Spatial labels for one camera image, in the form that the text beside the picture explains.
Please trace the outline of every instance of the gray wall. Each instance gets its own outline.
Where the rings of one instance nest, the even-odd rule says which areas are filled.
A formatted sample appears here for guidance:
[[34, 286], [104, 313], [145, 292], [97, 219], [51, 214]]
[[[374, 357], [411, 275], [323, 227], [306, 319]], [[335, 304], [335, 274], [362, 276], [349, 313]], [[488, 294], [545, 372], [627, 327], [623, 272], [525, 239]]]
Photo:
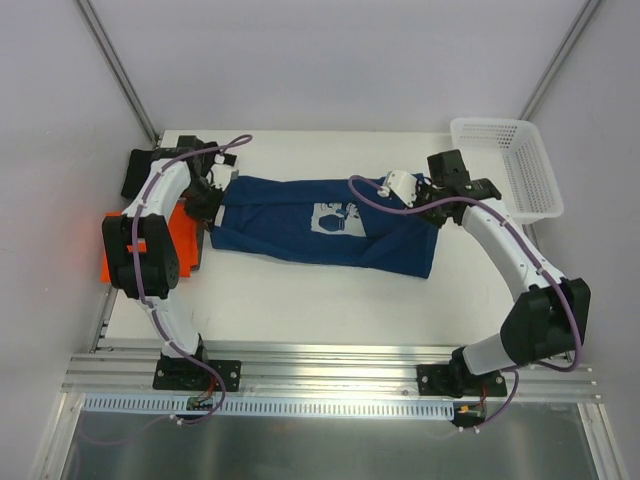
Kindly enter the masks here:
[[396, 132], [518, 115], [583, 2], [94, 0], [160, 130]]
[[23, 479], [95, 321], [103, 213], [140, 129], [70, 0], [0, 16], [0, 478]]
[[640, 475], [640, 2], [609, 0], [533, 121], [566, 210], [542, 249], [592, 289], [587, 357], [631, 478]]

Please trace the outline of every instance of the white table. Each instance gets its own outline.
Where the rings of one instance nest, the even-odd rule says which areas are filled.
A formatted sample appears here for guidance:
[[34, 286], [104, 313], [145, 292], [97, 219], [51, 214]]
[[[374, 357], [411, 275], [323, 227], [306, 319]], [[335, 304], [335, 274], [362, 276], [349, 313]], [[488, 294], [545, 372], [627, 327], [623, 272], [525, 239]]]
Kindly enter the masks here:
[[[236, 131], [167, 131], [226, 143]], [[428, 155], [449, 150], [433, 133], [250, 132], [236, 149], [241, 174], [276, 180], [381, 177], [426, 172]], [[513, 198], [499, 153], [463, 149], [472, 178], [488, 177]], [[377, 270], [286, 263], [216, 251], [205, 238], [202, 267], [176, 289], [205, 340], [364, 345], [460, 345], [498, 331], [512, 300], [487, 255], [451, 221], [442, 228], [428, 280]], [[121, 292], [108, 338], [156, 338], [143, 311]]]

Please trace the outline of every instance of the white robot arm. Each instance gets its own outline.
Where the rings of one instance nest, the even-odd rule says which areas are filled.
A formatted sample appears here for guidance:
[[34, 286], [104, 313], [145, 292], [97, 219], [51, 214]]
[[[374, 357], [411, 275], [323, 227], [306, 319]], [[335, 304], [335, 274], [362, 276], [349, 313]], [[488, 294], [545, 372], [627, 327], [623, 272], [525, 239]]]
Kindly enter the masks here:
[[[238, 171], [222, 154], [208, 159], [194, 155], [186, 161], [174, 162], [175, 157], [185, 152], [158, 149], [154, 153], [161, 158], [151, 163], [138, 196], [120, 217], [107, 217], [103, 222], [107, 263], [112, 284], [122, 288], [143, 308], [158, 336], [170, 338], [175, 347], [194, 355], [200, 345], [200, 336], [179, 298], [171, 293], [178, 282], [179, 264], [169, 235], [169, 218], [178, 200], [184, 196], [187, 213], [210, 222]], [[213, 176], [211, 183], [206, 180], [210, 175]], [[140, 285], [128, 252], [132, 221], [139, 209], [138, 236], [144, 239], [147, 248], [144, 257], [141, 256], [144, 298], [140, 298]], [[183, 356], [169, 341], [165, 341], [162, 354], [169, 358]]]
[[567, 279], [520, 234], [495, 186], [470, 179], [459, 150], [433, 155], [428, 162], [431, 179], [392, 171], [378, 194], [397, 197], [409, 209], [405, 212], [437, 227], [453, 218], [487, 252], [514, 300], [499, 333], [453, 352], [450, 378], [441, 379], [439, 390], [445, 385], [445, 393], [460, 396], [468, 378], [578, 351], [590, 301], [586, 283]]

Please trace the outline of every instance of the plastic basket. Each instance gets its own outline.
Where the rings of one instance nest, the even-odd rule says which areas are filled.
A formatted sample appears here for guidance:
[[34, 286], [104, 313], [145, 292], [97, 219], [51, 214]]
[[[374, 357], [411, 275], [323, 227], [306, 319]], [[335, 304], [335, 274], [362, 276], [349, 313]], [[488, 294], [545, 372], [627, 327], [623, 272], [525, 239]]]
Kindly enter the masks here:
[[559, 217], [562, 197], [536, 126], [523, 120], [456, 118], [451, 122], [454, 148], [480, 147], [502, 153], [521, 224]]

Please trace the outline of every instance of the blue shirt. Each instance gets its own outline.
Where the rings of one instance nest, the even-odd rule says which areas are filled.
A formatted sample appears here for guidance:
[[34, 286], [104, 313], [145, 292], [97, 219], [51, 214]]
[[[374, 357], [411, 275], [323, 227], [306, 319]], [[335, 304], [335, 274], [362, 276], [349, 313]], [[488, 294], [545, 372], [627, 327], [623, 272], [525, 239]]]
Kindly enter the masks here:
[[[385, 206], [402, 207], [366, 185], [362, 192]], [[431, 271], [438, 229], [415, 215], [380, 212], [360, 202], [346, 180], [277, 182], [241, 176], [231, 183], [223, 204], [222, 224], [211, 232], [214, 248], [422, 278]]]

